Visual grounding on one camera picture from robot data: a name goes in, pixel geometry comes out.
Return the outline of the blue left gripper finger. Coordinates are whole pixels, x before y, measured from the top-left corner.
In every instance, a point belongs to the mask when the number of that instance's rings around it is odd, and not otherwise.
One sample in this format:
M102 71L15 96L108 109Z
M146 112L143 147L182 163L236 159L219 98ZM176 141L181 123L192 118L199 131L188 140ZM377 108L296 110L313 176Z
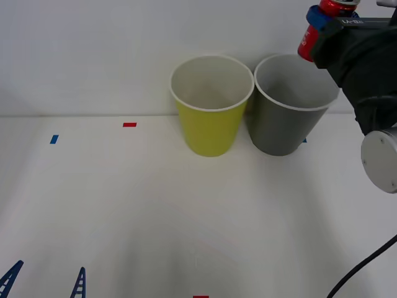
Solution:
M86 298L86 269L81 267L70 298Z
M1 279L0 279L0 295L1 298L7 298L16 277L21 270L24 262L19 260Z

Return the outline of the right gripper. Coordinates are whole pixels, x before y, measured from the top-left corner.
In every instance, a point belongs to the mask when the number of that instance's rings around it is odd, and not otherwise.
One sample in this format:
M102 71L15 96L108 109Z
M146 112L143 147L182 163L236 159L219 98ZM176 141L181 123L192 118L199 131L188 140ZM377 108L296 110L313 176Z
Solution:
M395 27L387 18L338 17L339 4L311 6L306 20L320 32L311 54L315 65L342 83L353 70L376 81L395 79Z

